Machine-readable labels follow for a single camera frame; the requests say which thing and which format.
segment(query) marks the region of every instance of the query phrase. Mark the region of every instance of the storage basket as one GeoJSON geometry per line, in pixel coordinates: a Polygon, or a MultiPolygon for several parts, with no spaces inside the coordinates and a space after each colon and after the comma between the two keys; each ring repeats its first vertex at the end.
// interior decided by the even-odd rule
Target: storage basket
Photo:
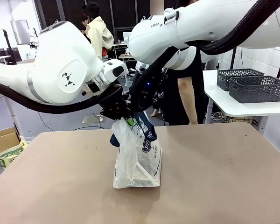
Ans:
{"type": "Polygon", "coordinates": [[[253,69],[234,69],[234,70],[219,70],[217,76],[217,86],[224,91],[229,91],[229,83],[231,77],[245,76],[263,76],[264,73],[253,69]]]}
{"type": "Polygon", "coordinates": [[[280,79],[272,76],[231,78],[229,95],[240,103],[278,102],[280,79]]]}

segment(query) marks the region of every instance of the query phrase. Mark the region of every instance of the person's arm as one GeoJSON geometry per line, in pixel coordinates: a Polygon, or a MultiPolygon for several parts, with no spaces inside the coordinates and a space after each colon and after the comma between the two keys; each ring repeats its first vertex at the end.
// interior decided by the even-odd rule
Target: person's arm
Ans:
{"type": "Polygon", "coordinates": [[[179,78],[178,89],[182,99],[183,107],[187,113],[190,123],[197,125],[197,113],[195,109],[195,95],[191,77],[179,78]]]}
{"type": "Polygon", "coordinates": [[[88,30],[88,36],[95,50],[96,55],[102,60],[103,54],[103,32],[99,28],[91,28],[88,30]]]}

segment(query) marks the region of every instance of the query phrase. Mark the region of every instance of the red garment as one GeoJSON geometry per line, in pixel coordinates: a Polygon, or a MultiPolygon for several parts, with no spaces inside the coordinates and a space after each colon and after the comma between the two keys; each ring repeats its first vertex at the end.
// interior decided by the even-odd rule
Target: red garment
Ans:
{"type": "Polygon", "coordinates": [[[103,47],[103,54],[102,54],[102,56],[103,56],[103,57],[104,57],[104,56],[107,56],[107,54],[108,54],[107,49],[103,47]]]}

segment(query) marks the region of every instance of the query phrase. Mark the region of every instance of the plastic bag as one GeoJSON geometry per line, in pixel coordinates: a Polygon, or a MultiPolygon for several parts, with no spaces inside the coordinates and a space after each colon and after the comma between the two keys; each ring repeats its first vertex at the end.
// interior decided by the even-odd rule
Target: plastic bag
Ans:
{"type": "Polygon", "coordinates": [[[147,116],[142,112],[128,121],[122,118],[112,125],[112,130],[120,144],[113,187],[158,187],[162,148],[147,116]]]}

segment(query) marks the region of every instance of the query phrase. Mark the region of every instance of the beige jacket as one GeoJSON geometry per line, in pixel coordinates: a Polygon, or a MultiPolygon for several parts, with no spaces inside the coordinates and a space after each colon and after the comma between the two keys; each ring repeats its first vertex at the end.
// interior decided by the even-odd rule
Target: beige jacket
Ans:
{"type": "Polygon", "coordinates": [[[86,36],[90,39],[99,59],[102,59],[103,47],[111,49],[114,44],[114,38],[100,16],[87,24],[86,36]]]}

